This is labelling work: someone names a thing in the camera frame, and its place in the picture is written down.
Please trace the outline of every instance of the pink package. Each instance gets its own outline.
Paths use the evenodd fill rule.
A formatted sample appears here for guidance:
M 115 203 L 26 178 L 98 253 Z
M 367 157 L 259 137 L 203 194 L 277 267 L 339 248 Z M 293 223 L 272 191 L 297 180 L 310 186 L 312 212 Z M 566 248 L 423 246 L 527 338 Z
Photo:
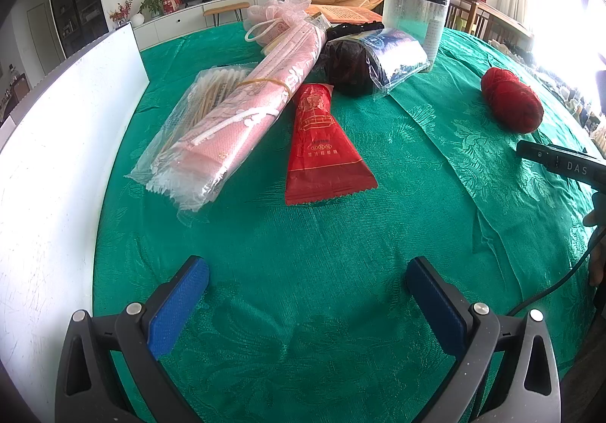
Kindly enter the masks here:
M 257 42 L 264 47 L 286 32 L 290 27 L 302 22 L 311 0 L 269 0 L 263 6 L 251 6 L 246 9 L 247 19 L 244 39 Z
M 303 21 L 248 75 L 230 98 L 158 156 L 147 189 L 169 194 L 180 209 L 214 200 L 299 88 L 326 41 Z

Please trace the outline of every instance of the clear plastic container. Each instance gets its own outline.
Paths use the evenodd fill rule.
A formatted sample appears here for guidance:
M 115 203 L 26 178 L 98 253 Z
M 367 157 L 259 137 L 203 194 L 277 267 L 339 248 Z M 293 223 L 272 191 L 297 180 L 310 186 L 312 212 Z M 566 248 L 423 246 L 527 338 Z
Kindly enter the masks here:
M 397 28 L 408 33 L 419 41 L 427 54 L 430 64 L 422 73 L 428 73 L 433 67 L 449 2 L 450 0 L 385 0 L 383 24 L 386 28 Z

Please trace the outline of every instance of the hand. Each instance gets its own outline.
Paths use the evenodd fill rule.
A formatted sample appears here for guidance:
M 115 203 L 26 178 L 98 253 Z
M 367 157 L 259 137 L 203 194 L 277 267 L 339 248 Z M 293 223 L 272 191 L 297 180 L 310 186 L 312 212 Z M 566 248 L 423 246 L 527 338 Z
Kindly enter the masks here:
M 583 218 L 583 224 L 585 226 L 596 226 L 598 224 L 595 210 Z M 594 237 L 597 237 L 603 230 L 604 226 L 596 228 L 589 241 L 594 240 Z M 589 284 L 591 286 L 598 286 L 604 279 L 604 264 L 606 264 L 606 237 L 600 240 L 589 253 Z

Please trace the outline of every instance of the blue gripper pad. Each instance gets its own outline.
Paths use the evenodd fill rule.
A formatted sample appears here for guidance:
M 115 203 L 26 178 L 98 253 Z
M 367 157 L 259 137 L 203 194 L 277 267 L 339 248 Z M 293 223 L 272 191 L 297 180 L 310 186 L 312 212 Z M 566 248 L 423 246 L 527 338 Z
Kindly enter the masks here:
M 157 360 L 169 353 L 187 319 L 208 286 L 210 270 L 204 259 L 197 259 L 150 321 L 147 346 Z
M 457 359 L 467 350 L 467 327 L 425 266 L 413 259 L 406 268 L 406 286 L 414 296 L 438 343 Z

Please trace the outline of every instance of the red bag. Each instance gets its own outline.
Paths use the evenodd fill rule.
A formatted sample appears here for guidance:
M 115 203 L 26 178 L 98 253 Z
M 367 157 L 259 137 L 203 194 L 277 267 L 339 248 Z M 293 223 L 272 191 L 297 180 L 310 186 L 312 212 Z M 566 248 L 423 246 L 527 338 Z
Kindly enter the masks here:
M 376 188 L 377 181 L 330 114 L 333 87 L 301 85 L 286 176 L 286 204 L 303 204 Z
M 179 9 L 180 0 L 162 0 L 162 6 L 164 8 L 164 14 L 177 11 Z

